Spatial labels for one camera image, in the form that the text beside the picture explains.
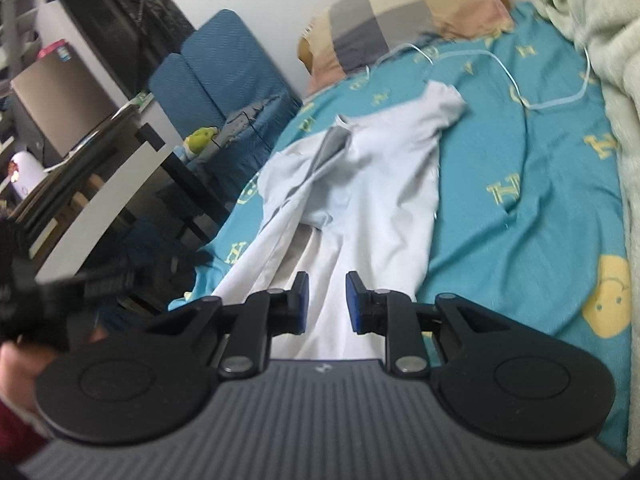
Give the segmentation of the person left hand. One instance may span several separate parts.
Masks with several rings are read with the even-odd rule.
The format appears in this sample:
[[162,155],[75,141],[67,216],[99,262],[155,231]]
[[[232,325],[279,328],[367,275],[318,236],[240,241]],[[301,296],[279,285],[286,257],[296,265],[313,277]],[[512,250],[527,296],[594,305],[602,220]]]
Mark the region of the person left hand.
[[7,341],[1,346],[1,396],[21,410],[35,414],[36,379],[61,352],[43,346]]

